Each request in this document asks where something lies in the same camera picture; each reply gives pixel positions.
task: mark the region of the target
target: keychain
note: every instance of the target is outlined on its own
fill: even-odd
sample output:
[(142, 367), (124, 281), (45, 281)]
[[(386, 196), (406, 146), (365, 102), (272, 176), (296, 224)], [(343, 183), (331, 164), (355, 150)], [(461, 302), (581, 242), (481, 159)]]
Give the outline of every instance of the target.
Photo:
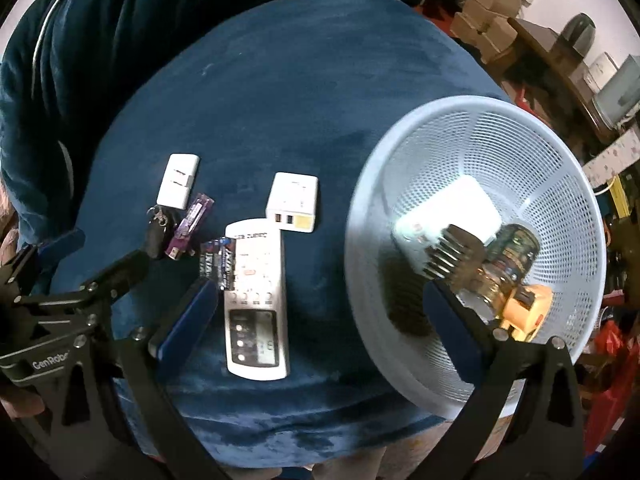
[(146, 228), (144, 250), (152, 260), (159, 260), (174, 234), (175, 220), (171, 210), (165, 206), (150, 207), (146, 214), (151, 212), (154, 215)]

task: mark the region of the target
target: light blue plastic basket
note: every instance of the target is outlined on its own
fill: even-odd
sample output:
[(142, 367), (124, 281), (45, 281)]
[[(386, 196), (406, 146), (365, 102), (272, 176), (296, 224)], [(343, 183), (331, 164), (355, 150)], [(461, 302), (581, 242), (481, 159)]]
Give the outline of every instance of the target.
[[(400, 333), (389, 301), (421, 309), (422, 280), (406, 272), (391, 231), (405, 213), (462, 174), (491, 197), (502, 221), (538, 235), (527, 281), (553, 289), (535, 341), (562, 337), (575, 361), (588, 341), (604, 289), (602, 220), (580, 164), (551, 129), (520, 108), (457, 96), (416, 108), (380, 140), (360, 174), (347, 222), (345, 274), (353, 315), (369, 355), (389, 382), (431, 413), (455, 418), (473, 391), (432, 332)], [(513, 413), (516, 384), (502, 415)]]

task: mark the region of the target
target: person's hand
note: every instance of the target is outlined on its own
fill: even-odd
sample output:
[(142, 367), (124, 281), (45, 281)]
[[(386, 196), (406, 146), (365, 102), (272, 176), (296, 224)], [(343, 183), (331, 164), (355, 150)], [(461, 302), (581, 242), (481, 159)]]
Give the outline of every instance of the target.
[(11, 418), (34, 416), (45, 408), (39, 395), (13, 384), (0, 384), (0, 402)]

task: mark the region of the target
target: table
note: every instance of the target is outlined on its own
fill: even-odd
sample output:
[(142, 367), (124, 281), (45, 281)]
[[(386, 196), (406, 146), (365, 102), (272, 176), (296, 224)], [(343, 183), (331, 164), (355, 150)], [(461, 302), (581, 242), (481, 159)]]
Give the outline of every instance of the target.
[(509, 24), (518, 37), (504, 53), (487, 64), (486, 70), (494, 80), (500, 82), (509, 67), (532, 52), (559, 77), (598, 140), (610, 144), (617, 139), (617, 132), (604, 123), (591, 101), (594, 92), (584, 81), (588, 67), (580, 55), (550, 28), (518, 18), (509, 18)]

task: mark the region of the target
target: white remote control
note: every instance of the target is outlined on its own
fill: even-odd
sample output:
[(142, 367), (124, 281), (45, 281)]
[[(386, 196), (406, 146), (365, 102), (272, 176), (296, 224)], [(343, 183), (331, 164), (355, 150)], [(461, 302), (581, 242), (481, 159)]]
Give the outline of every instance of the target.
[(284, 252), (266, 218), (226, 226), (236, 239), (233, 290), (225, 290), (226, 367), (240, 377), (273, 381), (289, 374)]

